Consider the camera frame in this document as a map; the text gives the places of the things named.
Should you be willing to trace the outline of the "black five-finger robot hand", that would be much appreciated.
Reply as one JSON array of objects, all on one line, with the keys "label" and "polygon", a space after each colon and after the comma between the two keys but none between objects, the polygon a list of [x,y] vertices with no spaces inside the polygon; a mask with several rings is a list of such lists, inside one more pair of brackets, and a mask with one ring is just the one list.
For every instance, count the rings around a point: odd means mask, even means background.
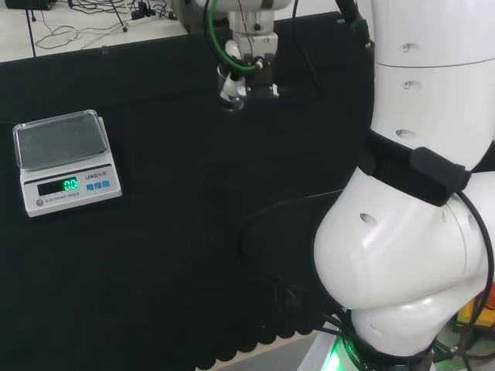
[{"label": "black five-finger robot hand", "polygon": [[237,44],[229,39],[225,53],[237,64],[240,62],[256,66],[254,72],[240,72],[231,65],[218,65],[217,85],[222,108],[228,112],[241,111],[249,99],[275,99],[279,96],[278,86],[273,80],[273,62],[277,51],[269,50],[264,56],[241,55]]}]

